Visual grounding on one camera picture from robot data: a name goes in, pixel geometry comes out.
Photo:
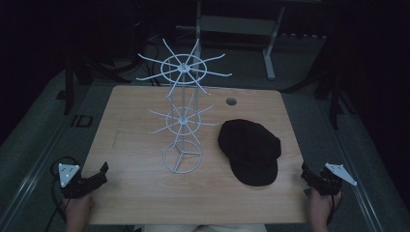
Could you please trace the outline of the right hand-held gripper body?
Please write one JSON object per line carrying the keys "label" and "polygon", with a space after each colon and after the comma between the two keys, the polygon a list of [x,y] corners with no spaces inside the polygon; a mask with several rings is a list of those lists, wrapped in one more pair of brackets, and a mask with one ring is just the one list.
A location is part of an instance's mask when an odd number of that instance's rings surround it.
{"label": "right hand-held gripper body", "polygon": [[319,175],[313,175],[309,185],[318,190],[320,195],[337,195],[343,182],[354,187],[358,184],[342,164],[327,162]]}

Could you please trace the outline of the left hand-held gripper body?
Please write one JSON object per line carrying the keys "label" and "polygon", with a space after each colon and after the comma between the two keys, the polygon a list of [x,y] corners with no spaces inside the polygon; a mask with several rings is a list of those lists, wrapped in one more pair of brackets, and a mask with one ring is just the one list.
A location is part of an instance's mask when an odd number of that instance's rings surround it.
{"label": "left hand-held gripper body", "polygon": [[103,173],[82,178],[78,164],[58,164],[60,190],[65,198],[78,199],[98,189],[103,184]]}

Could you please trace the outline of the black cap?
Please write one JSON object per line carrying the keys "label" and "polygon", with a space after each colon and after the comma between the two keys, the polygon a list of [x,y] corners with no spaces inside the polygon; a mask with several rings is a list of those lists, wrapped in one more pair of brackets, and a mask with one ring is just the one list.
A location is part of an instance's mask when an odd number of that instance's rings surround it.
{"label": "black cap", "polygon": [[264,187],[276,180],[281,142],[261,124],[244,119],[225,121],[218,143],[241,183]]}

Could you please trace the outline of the white wire rotating display rack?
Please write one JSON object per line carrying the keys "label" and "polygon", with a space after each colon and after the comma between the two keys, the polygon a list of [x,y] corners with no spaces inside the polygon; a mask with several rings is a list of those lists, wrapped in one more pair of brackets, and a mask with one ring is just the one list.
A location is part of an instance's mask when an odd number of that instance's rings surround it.
{"label": "white wire rotating display rack", "polygon": [[166,40],[162,42],[170,52],[170,56],[164,60],[139,54],[144,61],[160,65],[160,71],[157,74],[149,74],[141,80],[153,81],[157,77],[163,77],[169,83],[169,91],[166,95],[170,103],[169,111],[150,110],[151,113],[162,116],[164,119],[164,125],[152,131],[152,134],[169,131],[174,135],[173,141],[162,153],[162,162],[172,173],[188,174],[195,170],[202,160],[201,142],[196,133],[202,126],[215,127],[218,125],[218,123],[206,123],[202,120],[202,114],[213,106],[199,108],[200,92],[210,95],[200,81],[208,75],[228,77],[231,73],[208,70],[208,62],[219,60],[224,55],[202,59],[199,55],[199,40],[195,41],[190,53],[175,53]]}

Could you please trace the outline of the person's left hand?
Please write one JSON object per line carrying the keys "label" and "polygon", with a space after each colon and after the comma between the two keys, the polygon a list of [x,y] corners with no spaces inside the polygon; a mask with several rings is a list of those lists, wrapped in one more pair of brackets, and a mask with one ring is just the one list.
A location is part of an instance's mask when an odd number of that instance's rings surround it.
{"label": "person's left hand", "polygon": [[88,224],[93,203],[92,194],[77,199],[64,198],[65,232],[83,232]]}

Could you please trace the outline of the person's right hand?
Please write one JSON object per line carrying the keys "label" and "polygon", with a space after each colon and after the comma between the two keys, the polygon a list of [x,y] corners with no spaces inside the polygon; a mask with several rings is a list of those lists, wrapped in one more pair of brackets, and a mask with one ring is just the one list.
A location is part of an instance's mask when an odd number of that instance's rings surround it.
{"label": "person's right hand", "polygon": [[341,192],[337,195],[320,195],[315,188],[310,189],[307,212],[313,232],[329,232],[328,218],[338,207],[341,198]]}

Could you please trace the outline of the black metal stand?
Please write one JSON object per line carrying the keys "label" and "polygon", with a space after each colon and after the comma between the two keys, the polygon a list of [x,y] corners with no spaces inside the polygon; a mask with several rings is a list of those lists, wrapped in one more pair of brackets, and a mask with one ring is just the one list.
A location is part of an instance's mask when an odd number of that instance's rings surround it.
{"label": "black metal stand", "polygon": [[328,95],[331,95],[329,120],[335,130],[338,129],[337,115],[343,113],[339,102],[346,103],[345,98],[340,92],[342,75],[339,61],[337,42],[328,38],[314,59],[307,77],[297,84],[280,90],[281,93],[290,94],[313,82],[318,82],[313,95],[317,100],[325,100]]}
{"label": "black metal stand", "polygon": [[95,70],[108,79],[114,80],[120,83],[130,83],[129,80],[121,77],[119,73],[123,73],[134,68],[137,65],[136,62],[130,62],[126,66],[120,68],[107,68],[100,62],[91,59],[86,55],[73,56],[68,55],[65,59],[65,89],[61,90],[56,99],[63,100],[65,102],[64,115],[68,115],[73,108],[74,104],[74,78],[85,84],[89,85],[93,82],[93,78],[89,70]]}

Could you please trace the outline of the power strip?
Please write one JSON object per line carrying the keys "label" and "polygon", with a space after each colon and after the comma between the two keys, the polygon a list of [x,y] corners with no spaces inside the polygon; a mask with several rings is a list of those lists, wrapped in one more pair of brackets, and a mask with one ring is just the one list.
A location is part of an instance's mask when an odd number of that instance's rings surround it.
{"label": "power strip", "polygon": [[294,38],[297,40],[303,39],[315,39],[315,40],[326,40],[328,37],[317,34],[306,34],[306,33],[288,33],[288,32],[279,32],[281,37],[285,38]]}

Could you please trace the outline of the black square floor bracket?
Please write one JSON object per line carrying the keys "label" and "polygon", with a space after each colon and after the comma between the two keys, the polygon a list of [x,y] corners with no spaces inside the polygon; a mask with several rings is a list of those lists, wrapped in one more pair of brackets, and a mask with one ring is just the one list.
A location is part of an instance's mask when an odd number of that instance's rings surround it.
{"label": "black square floor bracket", "polygon": [[90,128],[94,121],[93,116],[89,115],[75,115],[73,117],[71,127],[72,128]]}

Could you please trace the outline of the grey metal desk frame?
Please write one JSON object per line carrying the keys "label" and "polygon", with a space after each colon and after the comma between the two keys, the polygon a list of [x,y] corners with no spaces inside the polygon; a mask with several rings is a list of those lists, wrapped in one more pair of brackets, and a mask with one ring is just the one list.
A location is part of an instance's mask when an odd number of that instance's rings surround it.
{"label": "grey metal desk frame", "polygon": [[260,36],[269,39],[269,43],[262,49],[263,60],[268,80],[275,80],[276,74],[271,53],[278,37],[279,27],[285,12],[285,7],[280,6],[275,13],[275,19],[262,19],[251,17],[235,17],[204,14],[202,2],[194,0],[195,38],[199,40],[202,32],[227,33],[234,35]]}

